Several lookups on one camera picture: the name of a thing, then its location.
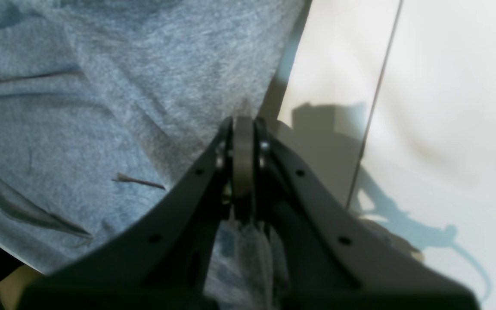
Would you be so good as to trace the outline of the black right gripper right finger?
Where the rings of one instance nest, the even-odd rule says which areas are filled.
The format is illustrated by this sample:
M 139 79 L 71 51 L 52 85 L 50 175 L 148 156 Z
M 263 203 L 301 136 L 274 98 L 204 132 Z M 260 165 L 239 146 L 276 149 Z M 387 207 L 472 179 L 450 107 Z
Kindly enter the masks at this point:
M 284 310 L 476 310 L 474 294 L 398 251 L 338 204 L 262 120 L 242 118 L 242 221 L 282 240 Z

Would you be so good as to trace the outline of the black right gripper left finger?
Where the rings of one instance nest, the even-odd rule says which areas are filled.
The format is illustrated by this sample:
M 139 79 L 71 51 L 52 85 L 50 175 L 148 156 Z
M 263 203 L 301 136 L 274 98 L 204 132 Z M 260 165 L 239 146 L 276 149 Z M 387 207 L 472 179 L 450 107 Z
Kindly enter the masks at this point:
M 175 187 L 122 235 L 30 285 L 20 310 L 217 310 L 204 293 L 228 207 L 233 119 Z

